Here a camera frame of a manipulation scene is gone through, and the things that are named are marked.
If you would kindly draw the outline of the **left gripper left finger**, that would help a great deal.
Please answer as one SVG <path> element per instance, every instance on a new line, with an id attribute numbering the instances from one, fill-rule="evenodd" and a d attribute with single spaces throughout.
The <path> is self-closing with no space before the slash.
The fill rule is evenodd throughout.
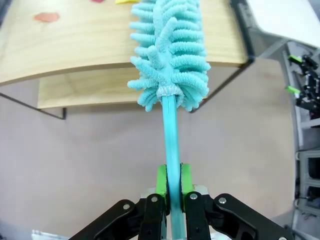
<path id="1" fill-rule="evenodd" d="M 157 169 L 154 192 L 143 195 L 137 203 L 122 199 L 71 237 L 72 240 L 163 240 L 167 235 L 167 166 Z"/>

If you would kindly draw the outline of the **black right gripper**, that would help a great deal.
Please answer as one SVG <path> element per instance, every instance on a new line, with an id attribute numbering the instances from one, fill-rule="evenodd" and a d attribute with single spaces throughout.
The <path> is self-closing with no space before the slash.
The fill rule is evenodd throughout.
<path id="1" fill-rule="evenodd" d="M 301 75 L 306 77 L 302 89 L 288 85 L 286 91 L 293 95 L 296 106 L 310 112 L 320 111 L 320 75 L 316 72 L 319 65 L 309 56 L 299 58 L 294 55 L 288 57 L 289 62 L 300 68 Z"/>

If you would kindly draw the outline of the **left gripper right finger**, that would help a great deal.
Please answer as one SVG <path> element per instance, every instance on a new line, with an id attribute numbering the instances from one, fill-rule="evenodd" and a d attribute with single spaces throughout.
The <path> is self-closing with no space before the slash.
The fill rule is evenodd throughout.
<path id="1" fill-rule="evenodd" d="M 228 193 L 212 198 L 206 188 L 192 183 L 190 164 L 181 164 L 180 183 L 189 240 L 209 240 L 210 228 L 231 240 L 294 238 L 288 229 Z"/>

